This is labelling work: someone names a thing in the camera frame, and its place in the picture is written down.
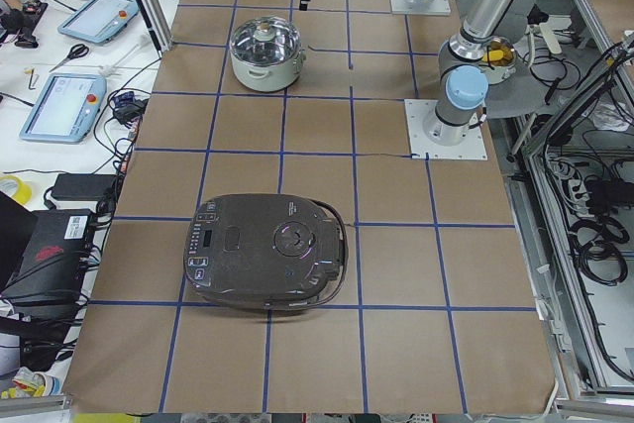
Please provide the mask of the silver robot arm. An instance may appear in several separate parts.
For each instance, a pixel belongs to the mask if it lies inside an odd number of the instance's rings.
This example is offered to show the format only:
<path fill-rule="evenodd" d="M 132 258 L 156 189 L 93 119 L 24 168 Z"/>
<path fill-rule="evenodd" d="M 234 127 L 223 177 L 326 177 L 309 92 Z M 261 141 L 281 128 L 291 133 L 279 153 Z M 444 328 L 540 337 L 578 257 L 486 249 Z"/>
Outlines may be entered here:
<path fill-rule="evenodd" d="M 423 120 L 423 131 L 432 142 L 453 147 L 467 135 L 488 90 L 477 64 L 512 1 L 475 0 L 460 30 L 442 45 L 438 56 L 441 97 Z"/>

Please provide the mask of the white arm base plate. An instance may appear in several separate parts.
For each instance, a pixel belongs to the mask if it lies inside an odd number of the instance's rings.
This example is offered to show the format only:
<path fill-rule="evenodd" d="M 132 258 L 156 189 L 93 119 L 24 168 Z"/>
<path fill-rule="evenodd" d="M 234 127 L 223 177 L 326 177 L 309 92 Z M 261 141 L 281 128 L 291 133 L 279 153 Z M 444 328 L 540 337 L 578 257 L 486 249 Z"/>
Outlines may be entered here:
<path fill-rule="evenodd" d="M 487 160 L 476 112 L 463 126 L 448 126 L 436 115 L 436 100 L 405 99 L 410 154 L 414 159 Z"/>

